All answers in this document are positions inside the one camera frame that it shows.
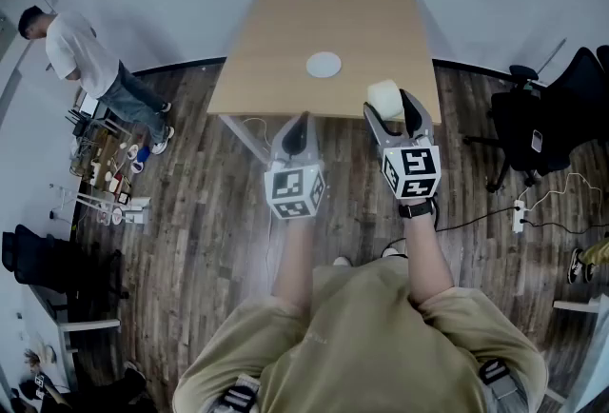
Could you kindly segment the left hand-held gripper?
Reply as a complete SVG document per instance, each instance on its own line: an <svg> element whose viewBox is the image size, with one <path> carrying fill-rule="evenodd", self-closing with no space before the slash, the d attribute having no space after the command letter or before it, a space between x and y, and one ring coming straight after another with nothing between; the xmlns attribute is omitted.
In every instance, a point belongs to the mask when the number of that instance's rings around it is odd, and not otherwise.
<svg viewBox="0 0 609 413"><path fill-rule="evenodd" d="M315 117L302 112L288 120L273 138L270 155L265 197L275 216L315 217L326 188Z"/></svg>

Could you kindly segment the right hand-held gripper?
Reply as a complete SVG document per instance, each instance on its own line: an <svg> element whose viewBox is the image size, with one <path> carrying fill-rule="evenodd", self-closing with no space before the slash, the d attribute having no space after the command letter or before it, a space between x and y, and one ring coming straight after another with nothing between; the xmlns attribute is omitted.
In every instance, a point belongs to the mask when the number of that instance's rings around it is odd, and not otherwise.
<svg viewBox="0 0 609 413"><path fill-rule="evenodd" d="M411 93L400 89L406 131L389 129L380 113L363 103L363 117L380 153L380 170L397 200L431 198L442 177L439 147L433 144L430 114Z"/></svg>

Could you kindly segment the white plate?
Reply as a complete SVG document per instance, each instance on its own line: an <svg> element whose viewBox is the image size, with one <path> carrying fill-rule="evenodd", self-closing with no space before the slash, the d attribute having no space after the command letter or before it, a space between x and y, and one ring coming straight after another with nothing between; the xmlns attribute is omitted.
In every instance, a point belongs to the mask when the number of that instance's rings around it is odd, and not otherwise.
<svg viewBox="0 0 609 413"><path fill-rule="evenodd" d="M319 51L307 59L305 68L307 73L314 78L331 78L340 72L342 60L334 52Z"/></svg>

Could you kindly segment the person's left forearm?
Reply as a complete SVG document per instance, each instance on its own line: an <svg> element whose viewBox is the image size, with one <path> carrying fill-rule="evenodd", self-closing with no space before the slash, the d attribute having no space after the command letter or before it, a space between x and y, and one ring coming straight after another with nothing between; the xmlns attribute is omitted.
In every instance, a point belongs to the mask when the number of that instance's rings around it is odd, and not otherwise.
<svg viewBox="0 0 609 413"><path fill-rule="evenodd" d="M313 218L290 220L272 295L308 314L313 289Z"/></svg>

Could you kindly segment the person's right forearm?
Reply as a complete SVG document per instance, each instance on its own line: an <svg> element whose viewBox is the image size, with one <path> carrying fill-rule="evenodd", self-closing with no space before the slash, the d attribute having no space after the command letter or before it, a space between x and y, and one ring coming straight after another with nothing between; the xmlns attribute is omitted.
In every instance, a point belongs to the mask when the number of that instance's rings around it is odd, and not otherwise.
<svg viewBox="0 0 609 413"><path fill-rule="evenodd" d="M433 216L424 213L403 219L408 255L410 299L419 306L452 288L454 284L442 253Z"/></svg>

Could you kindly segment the black wristwatch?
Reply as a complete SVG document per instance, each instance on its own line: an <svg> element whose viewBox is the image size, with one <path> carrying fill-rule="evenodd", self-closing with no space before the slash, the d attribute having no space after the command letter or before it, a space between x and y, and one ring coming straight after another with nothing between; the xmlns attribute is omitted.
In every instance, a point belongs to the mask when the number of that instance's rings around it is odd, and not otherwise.
<svg viewBox="0 0 609 413"><path fill-rule="evenodd" d="M436 203L432 198L424 198L420 201L407 200L404 204L398 205L398 211L404 219L413 219L426 214L434 215Z"/></svg>

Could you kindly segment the black office chair with phone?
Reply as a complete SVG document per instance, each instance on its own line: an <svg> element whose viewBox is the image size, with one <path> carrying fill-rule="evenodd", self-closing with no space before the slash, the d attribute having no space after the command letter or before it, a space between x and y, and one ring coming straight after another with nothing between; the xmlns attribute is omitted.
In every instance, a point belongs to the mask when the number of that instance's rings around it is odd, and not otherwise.
<svg viewBox="0 0 609 413"><path fill-rule="evenodd" d="M515 86L491 96L487 117L493 122L497 137L466 136L463 142L499 148L504 155L495 182L486 185L497 192L510 169L524 174L527 187L535 176L570 167L570 154L578 146L609 140L609 73L586 47L578 49L565 71L547 87L531 86L539 80L526 66L509 68ZM531 148L532 131L543 137L542 152Z"/></svg>

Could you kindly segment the metal rod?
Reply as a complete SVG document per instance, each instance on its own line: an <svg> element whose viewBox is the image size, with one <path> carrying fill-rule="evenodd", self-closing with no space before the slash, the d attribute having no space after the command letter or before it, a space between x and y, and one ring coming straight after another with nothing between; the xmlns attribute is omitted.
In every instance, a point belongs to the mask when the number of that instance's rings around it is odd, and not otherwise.
<svg viewBox="0 0 609 413"><path fill-rule="evenodd" d="M537 75L539 76L544 69L549 65L549 63L556 57L556 55L558 54L558 52L562 49L562 47L565 45L567 41L567 37L562 38L557 45L552 49L552 51L550 52L550 54L547 56L547 58L544 60L544 62L541 64L541 66L539 67L539 69L537 70Z"/></svg>

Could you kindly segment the white folded stand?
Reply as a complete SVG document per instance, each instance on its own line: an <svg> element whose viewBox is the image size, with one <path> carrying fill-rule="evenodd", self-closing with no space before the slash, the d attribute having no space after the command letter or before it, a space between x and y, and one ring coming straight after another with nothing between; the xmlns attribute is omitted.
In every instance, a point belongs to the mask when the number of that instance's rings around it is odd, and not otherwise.
<svg viewBox="0 0 609 413"><path fill-rule="evenodd" d="M66 187L49 184L49 188L57 190L61 195L60 208L68 202L91 208L97 212L101 222L105 226L113 224L146 225L148 223L151 198L137 197L128 199L126 203L121 203L117 197L104 198L88 195L79 191L73 191Z"/></svg>

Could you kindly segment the person's khaki shirt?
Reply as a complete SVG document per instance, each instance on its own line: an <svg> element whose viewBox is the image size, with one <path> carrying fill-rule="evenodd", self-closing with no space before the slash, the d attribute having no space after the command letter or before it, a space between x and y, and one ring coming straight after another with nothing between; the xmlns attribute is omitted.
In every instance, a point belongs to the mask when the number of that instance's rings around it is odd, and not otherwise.
<svg viewBox="0 0 609 413"><path fill-rule="evenodd" d="M548 381L534 345L479 290L409 300L408 264L320 266L311 312L274 297L238 305L181 378L174 413L210 413L244 375L261 413L489 413L481 367L502 360L509 403L535 413Z"/></svg>

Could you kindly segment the black mesh office chair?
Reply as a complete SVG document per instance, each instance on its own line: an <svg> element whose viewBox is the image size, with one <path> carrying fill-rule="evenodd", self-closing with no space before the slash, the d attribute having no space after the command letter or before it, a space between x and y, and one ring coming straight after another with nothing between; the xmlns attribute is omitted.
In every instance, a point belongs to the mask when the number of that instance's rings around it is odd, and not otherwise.
<svg viewBox="0 0 609 413"><path fill-rule="evenodd" d="M2 234L2 264L17 283L43 287L66 296L64 305L51 305L51 316L68 313L77 322L110 311L113 300L129 298L118 284L122 252L101 258L94 243L91 253L79 245L47 235L41 237L23 225Z"/></svg>

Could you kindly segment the white desk corner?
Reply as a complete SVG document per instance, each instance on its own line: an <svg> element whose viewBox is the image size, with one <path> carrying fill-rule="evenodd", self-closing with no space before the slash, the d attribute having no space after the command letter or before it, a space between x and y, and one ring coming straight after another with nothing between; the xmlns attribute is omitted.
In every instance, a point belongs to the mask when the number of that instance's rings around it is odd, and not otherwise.
<svg viewBox="0 0 609 413"><path fill-rule="evenodd" d="M546 395L560 404L559 413L579 413L609 388L609 296L601 294L587 304L555 301L553 307L597 316L592 338L569 395L563 398L550 388L546 389Z"/></svg>

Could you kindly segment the white table leg frame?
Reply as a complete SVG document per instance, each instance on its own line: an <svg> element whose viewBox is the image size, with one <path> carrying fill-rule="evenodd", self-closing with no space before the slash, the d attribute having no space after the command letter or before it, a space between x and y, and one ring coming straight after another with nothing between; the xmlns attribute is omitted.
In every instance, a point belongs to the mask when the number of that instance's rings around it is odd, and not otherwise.
<svg viewBox="0 0 609 413"><path fill-rule="evenodd" d="M219 117L263 165L269 164L269 151L265 143L249 130L242 119L226 114L220 114Z"/></svg>

